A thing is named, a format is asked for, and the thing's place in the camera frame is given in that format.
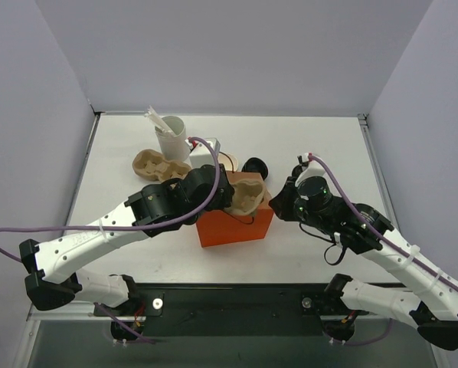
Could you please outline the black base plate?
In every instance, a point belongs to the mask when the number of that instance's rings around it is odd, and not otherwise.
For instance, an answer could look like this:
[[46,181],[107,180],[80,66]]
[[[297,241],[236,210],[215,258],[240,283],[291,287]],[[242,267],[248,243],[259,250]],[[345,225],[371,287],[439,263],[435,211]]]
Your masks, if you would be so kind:
[[144,337],[310,337],[357,316],[325,284],[139,284]]

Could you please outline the stack of black cup lids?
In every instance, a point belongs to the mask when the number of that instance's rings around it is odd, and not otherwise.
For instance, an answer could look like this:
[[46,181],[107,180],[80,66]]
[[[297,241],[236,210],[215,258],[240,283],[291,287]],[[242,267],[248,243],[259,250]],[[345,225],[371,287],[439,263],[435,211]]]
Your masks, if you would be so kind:
[[269,175],[268,166],[258,157],[249,158],[243,165],[241,171],[243,173],[259,173],[263,181],[265,181]]

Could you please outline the orange paper takeout bag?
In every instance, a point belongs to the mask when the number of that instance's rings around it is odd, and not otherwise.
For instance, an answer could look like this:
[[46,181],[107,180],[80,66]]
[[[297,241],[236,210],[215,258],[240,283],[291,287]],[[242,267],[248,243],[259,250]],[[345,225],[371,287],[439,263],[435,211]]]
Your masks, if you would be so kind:
[[[242,178],[261,178],[259,173],[228,172],[229,182]],[[196,223],[201,247],[261,240],[266,237],[274,211],[260,210],[254,215],[236,216],[227,209],[206,212]]]

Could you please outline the white cylindrical holder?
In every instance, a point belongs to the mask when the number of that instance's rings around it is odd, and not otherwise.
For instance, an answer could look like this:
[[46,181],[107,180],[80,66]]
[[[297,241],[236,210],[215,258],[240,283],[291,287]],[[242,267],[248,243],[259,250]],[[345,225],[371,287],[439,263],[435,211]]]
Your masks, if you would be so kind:
[[190,153],[185,123],[176,116],[164,116],[162,120],[172,129],[174,135],[163,133],[158,127],[155,128],[161,153],[168,160],[185,161]]

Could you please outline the stack of brown paper cups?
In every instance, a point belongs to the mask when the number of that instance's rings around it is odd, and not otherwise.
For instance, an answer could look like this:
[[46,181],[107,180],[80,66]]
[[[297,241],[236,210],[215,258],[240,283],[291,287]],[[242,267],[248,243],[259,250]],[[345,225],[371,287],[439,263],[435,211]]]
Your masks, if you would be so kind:
[[234,173],[238,170],[239,162],[234,155],[219,152],[218,162],[224,166],[227,172]]

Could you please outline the brown pulp cup carrier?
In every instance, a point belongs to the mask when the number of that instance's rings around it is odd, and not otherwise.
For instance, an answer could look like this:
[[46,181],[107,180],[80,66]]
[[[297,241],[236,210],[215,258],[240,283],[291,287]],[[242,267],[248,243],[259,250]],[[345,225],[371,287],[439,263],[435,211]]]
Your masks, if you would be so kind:
[[169,179],[184,179],[191,167],[178,160],[169,160],[158,151],[144,149],[132,161],[134,173],[146,180],[164,182]]
[[231,183],[234,189],[227,212],[236,216],[254,215],[260,210],[269,210],[270,194],[261,178],[242,178]]

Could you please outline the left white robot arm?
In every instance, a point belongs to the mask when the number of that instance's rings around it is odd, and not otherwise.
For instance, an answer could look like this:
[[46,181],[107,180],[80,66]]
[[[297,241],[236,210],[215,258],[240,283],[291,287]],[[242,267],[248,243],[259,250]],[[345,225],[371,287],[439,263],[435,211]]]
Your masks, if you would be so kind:
[[40,311],[87,301],[133,314],[142,303],[133,278],[96,274],[85,266],[125,245],[193,225],[203,212],[227,209],[233,195],[225,169],[204,165],[183,179],[145,186],[83,231],[42,243],[23,241],[27,296]]

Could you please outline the white wrapped stirrers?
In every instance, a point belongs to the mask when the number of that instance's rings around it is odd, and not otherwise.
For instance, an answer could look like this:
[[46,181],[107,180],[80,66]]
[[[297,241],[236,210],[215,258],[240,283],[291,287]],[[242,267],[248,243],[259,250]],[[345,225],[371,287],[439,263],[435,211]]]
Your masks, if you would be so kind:
[[149,106],[145,113],[145,117],[154,125],[154,127],[158,128],[162,132],[163,136],[176,136],[172,128],[158,115],[152,106]]

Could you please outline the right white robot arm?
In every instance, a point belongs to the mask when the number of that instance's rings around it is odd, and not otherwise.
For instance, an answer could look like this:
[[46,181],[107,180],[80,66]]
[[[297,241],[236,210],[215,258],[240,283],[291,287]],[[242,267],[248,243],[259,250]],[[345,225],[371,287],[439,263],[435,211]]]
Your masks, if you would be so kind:
[[413,327],[444,350],[458,349],[458,281],[444,274],[411,245],[380,212],[333,195],[326,179],[313,176],[299,185],[289,177],[269,202],[277,218],[328,235],[343,250],[374,262],[407,289],[376,287],[336,274],[323,295],[326,308],[345,308],[394,319]]

